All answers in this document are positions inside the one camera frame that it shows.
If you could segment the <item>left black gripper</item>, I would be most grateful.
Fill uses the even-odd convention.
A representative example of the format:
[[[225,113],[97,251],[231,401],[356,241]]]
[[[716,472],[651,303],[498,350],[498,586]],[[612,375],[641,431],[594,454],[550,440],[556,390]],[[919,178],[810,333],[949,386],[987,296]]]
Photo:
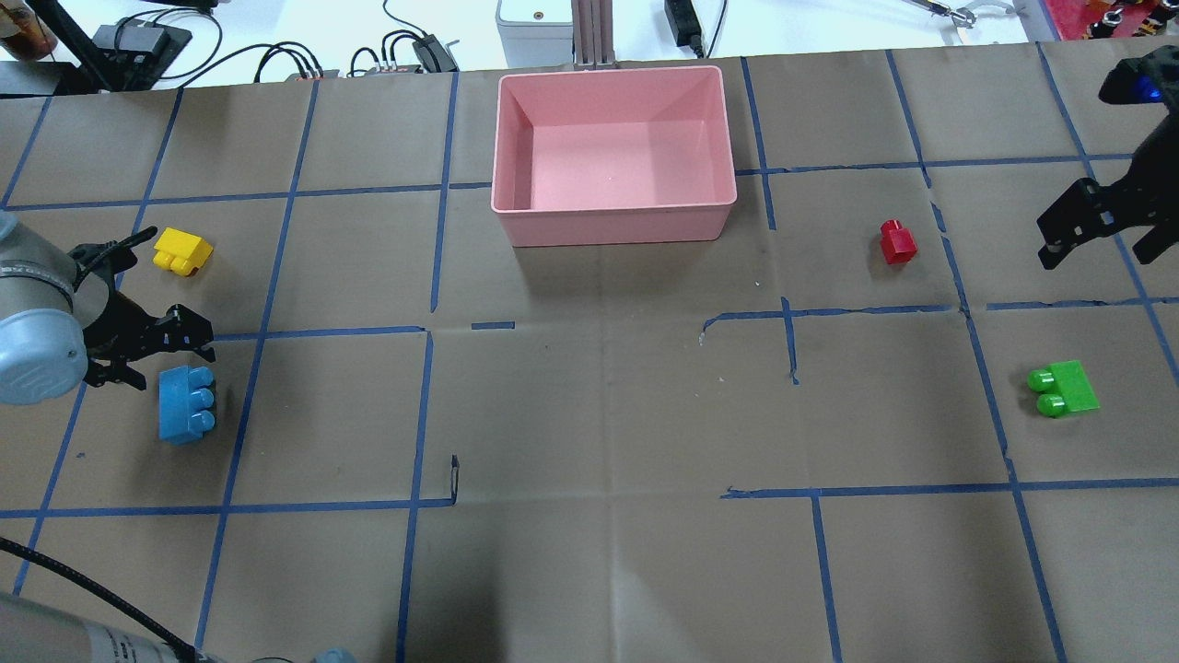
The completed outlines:
[[[146,390],[146,378],[131,362],[156,353],[191,352],[209,365],[217,361],[212,323],[186,306],[171,306],[153,316],[116,285],[116,277],[138,263],[134,249],[119,242],[88,243],[72,248],[75,261],[75,294],[81,285],[95,285],[106,297],[98,316],[83,326],[88,368],[83,381],[100,388],[121,383]]]

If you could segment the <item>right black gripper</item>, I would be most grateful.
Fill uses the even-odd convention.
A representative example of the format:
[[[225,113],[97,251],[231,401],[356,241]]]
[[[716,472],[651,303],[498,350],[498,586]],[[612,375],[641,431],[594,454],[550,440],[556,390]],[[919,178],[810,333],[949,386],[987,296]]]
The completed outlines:
[[[1132,55],[1104,79],[1099,100],[1109,105],[1161,104],[1166,117],[1134,150],[1128,172],[1104,186],[1080,178],[1036,219],[1043,236],[1038,257],[1054,270],[1079,245],[1111,238],[1129,227],[1148,227],[1132,250],[1138,264],[1153,264],[1178,243],[1175,218],[1175,55]]]

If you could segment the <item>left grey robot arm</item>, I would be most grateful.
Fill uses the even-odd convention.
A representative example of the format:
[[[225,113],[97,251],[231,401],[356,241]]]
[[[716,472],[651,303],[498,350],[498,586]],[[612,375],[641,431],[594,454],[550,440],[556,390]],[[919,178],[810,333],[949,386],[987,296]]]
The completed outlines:
[[[154,238],[147,227],[129,238],[70,251],[1,218],[1,400],[41,403],[80,383],[123,383],[144,390],[133,365],[160,353],[193,352],[216,361],[210,320],[185,306],[156,319],[117,289],[136,265],[134,248]]]

